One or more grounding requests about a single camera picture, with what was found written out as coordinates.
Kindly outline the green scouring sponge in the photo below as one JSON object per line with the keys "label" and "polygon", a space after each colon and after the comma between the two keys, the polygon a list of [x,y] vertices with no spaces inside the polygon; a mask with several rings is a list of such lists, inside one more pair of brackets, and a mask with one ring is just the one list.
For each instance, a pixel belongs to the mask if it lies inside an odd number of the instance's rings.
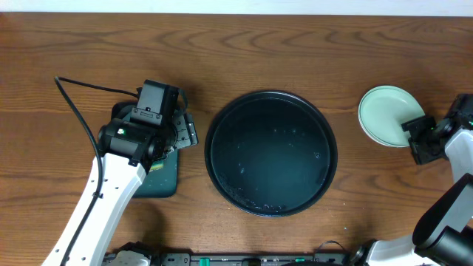
{"label": "green scouring sponge", "polygon": [[164,166],[164,161],[163,161],[163,160],[154,161],[154,162],[151,164],[149,170],[150,170],[150,171],[157,171],[157,170],[162,169],[163,166]]}

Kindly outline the mint plate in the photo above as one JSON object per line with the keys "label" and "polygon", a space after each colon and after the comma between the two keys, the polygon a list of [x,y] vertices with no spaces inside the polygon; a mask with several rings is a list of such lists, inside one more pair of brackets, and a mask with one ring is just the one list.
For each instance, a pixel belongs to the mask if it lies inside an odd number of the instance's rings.
{"label": "mint plate", "polygon": [[389,147],[409,146],[409,133],[401,124],[425,115],[417,100],[396,86],[381,85],[368,91],[361,99],[361,119],[371,139]]}

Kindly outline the white plate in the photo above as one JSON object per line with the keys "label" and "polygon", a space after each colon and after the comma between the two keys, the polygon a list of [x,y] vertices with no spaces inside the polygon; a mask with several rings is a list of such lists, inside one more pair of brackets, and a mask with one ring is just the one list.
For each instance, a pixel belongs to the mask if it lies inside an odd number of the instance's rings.
{"label": "white plate", "polygon": [[361,107],[358,106],[358,112],[357,112],[357,115],[358,115],[358,122],[360,124],[360,127],[361,129],[363,130],[363,132],[365,133],[366,136],[368,136],[369,138],[371,138],[371,135],[369,133],[369,131],[367,131],[367,129],[365,128],[365,125],[361,119]]}

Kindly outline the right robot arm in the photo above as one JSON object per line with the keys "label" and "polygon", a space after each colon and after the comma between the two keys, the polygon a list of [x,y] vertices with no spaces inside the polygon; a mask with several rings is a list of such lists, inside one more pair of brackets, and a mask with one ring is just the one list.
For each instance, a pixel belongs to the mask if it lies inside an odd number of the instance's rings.
{"label": "right robot arm", "polygon": [[420,218],[413,234],[359,248],[349,265],[472,264],[472,119],[444,119],[436,129],[447,138],[453,186]]}

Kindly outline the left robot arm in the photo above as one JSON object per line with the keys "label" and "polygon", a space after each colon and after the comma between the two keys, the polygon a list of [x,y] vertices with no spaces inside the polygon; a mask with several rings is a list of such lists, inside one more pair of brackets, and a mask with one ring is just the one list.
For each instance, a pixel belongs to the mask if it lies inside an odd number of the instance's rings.
{"label": "left robot arm", "polygon": [[163,159],[132,161],[124,154],[105,153],[92,163],[84,192],[45,265],[158,265],[159,259],[139,243],[117,253],[106,249],[132,197],[163,198],[177,190],[177,152],[198,143],[190,114],[175,115],[177,142]]}

